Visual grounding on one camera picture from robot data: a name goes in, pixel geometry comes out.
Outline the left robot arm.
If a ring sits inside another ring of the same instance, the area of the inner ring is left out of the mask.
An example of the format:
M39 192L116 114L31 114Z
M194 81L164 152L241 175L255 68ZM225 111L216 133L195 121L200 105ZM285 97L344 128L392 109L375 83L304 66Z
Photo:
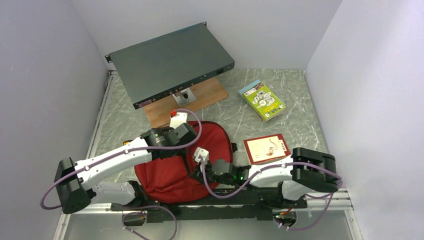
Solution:
M148 201L140 184L105 182L111 175L157 159L173 157L194 144L201 135L188 123L176 128L152 128L134 140L102 155L79 161L70 157L59 162L54 186L65 214L79 212L91 204L113 203L137 210Z

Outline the red bordered book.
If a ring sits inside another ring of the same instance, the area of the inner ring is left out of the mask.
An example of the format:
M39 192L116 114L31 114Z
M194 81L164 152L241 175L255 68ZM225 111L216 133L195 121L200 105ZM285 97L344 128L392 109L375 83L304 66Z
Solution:
M245 139L243 144L250 165L264 165L291 155L281 133Z

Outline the green illustrated book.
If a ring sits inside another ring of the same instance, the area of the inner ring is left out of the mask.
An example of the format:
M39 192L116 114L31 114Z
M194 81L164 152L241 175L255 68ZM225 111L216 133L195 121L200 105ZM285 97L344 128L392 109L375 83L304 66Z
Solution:
M246 90L242 90L241 96L255 110L263 122L267 122L282 114L287 107L286 104L262 82Z

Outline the red student backpack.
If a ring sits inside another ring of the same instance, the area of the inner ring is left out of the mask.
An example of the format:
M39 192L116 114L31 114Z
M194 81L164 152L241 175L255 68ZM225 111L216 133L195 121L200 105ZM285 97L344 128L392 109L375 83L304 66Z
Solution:
M199 140L187 147L186 154L157 159L134 167L134 172L149 199L166 203L188 203L205 198L210 193L205 185L192 178L197 163L193 159L196 148L209 151L213 164L222 159L233 162L237 144L230 141L225 129L216 122L202 121Z

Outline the light blue book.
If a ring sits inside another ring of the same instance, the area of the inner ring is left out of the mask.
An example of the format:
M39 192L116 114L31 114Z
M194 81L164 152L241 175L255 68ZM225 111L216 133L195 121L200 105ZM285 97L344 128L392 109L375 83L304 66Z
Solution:
M258 79L250 83L249 85L243 87L242 89L240 89L238 93L240 96L245 96L245 97L248 97L250 95L257 96L264 86L265 86L264 83Z

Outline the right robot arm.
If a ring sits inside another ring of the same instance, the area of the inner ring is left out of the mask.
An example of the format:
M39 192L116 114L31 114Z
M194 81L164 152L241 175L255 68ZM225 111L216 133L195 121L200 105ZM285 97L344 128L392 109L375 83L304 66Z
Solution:
M311 191L327 197L341 187L342 178L337 174L332 155L297 147L281 160L263 165L251 165L246 176L233 176L225 172L216 175L209 164L209 152L198 147L193 155L199 168L200 182L208 193L217 199L230 199L242 191L254 191L277 185L276 203L289 207L294 201Z

